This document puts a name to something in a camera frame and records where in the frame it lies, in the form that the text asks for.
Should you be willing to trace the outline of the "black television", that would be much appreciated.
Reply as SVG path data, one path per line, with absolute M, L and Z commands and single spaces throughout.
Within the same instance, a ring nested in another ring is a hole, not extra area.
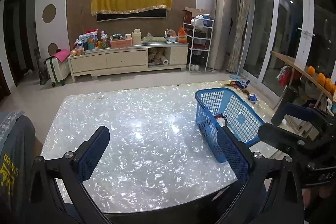
M 133 12 L 130 14 L 97 14 L 96 21 L 104 22 L 110 20 L 122 19 L 138 19 L 138 18 L 165 18 L 167 17 L 167 9 L 155 9 L 143 12 Z

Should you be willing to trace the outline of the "blue plastic basket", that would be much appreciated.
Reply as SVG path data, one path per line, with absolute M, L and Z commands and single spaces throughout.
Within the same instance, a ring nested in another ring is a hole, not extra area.
M 198 103 L 195 122 L 218 162 L 227 161 L 218 145 L 218 128 L 227 126 L 247 147 L 260 141 L 257 133 L 264 121 L 231 89 L 199 90 L 195 99 Z

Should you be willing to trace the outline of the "cream TV cabinet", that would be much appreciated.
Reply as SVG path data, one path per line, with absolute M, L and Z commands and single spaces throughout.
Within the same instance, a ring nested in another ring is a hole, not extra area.
M 162 55 L 169 60 L 169 65 L 163 65 L 160 60 Z M 187 55 L 187 44 L 154 43 L 121 49 L 90 50 L 82 55 L 68 57 L 68 62 L 73 80 L 86 75 L 95 79 L 125 73 L 183 70 L 186 68 Z

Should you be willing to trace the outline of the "silver standing air conditioner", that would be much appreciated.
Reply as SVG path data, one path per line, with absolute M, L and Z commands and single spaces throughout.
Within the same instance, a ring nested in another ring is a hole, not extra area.
M 207 66 L 221 70 L 226 55 L 226 47 L 233 26 L 235 0 L 212 0 L 212 32 Z

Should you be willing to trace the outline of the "pink cloth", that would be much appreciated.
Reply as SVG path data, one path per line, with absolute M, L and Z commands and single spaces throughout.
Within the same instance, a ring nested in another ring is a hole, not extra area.
M 60 62 L 64 62 L 70 54 L 71 54 L 70 50 L 60 50 L 54 53 L 52 57 L 57 58 Z

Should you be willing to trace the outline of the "red handled scissors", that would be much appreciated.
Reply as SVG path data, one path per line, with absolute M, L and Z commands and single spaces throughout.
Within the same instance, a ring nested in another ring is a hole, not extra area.
M 242 89 L 242 83 L 237 80 L 226 80 L 220 83 L 220 86 L 231 86 L 236 89 Z

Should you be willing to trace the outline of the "blue tissue pack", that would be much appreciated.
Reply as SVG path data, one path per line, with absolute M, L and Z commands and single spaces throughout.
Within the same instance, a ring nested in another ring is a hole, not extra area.
M 256 102 L 258 101 L 256 95 L 255 95 L 255 94 L 252 94 L 252 93 L 250 93 L 250 94 L 248 95 L 248 99 L 249 99 L 249 101 L 250 101 L 251 103 L 256 103 Z

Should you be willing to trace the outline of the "green cushion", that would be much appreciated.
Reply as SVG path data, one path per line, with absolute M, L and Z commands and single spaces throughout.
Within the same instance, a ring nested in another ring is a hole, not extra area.
M 142 44 L 167 44 L 167 40 L 162 36 L 146 36 L 141 40 Z

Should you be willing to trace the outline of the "orange fruit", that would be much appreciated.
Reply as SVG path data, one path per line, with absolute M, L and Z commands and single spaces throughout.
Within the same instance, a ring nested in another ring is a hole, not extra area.
M 324 88 L 331 93 L 334 90 L 334 84 L 331 82 L 331 79 L 326 78 Z
M 308 75 L 310 75 L 311 77 L 313 77 L 315 75 L 315 68 L 312 67 L 312 66 L 309 66 L 307 68 L 307 73 L 308 73 Z
M 321 86 L 325 86 L 326 83 L 326 77 L 323 73 L 319 73 L 317 75 L 317 82 L 321 85 Z

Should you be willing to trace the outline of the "paper roll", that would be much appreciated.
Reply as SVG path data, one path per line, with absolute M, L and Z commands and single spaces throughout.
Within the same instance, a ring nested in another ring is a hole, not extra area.
M 169 60 L 164 55 L 161 56 L 160 60 L 163 65 L 169 65 Z

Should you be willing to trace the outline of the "blue striped sock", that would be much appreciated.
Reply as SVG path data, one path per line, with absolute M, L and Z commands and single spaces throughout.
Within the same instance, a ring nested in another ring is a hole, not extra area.
M 238 80 L 236 80 L 235 81 L 235 84 L 236 84 L 236 86 L 239 89 L 246 89 L 247 86 L 249 85 L 249 83 L 250 83 L 250 80 L 247 80 L 247 81 L 238 81 Z

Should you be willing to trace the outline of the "cream thermos jug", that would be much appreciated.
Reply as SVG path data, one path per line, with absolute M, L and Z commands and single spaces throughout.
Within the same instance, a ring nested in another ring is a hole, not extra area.
M 136 28 L 131 33 L 131 39 L 132 39 L 132 44 L 133 45 L 139 45 L 139 44 L 142 43 L 142 34 L 141 34 L 141 30 L 139 28 Z

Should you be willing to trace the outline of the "white suitcase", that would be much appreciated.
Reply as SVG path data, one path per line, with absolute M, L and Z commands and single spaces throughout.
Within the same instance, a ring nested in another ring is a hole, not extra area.
M 56 87 L 57 84 L 64 86 L 66 78 L 70 75 L 68 60 L 60 61 L 57 57 L 52 56 L 45 61 L 45 65 L 47 66 L 52 86 Z

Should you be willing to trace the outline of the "cardboard box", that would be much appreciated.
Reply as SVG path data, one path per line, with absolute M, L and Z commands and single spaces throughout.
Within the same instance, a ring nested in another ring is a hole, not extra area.
M 185 7 L 183 11 L 185 12 L 185 17 L 188 20 L 195 18 L 197 15 L 203 15 L 203 14 L 210 13 L 209 10 L 195 9 L 195 8 L 190 8 L 190 7 Z

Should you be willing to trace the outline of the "orange bag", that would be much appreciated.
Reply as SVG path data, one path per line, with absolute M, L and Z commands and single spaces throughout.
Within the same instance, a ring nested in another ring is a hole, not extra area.
M 183 27 L 179 28 L 177 38 L 179 43 L 187 43 L 187 35 Z

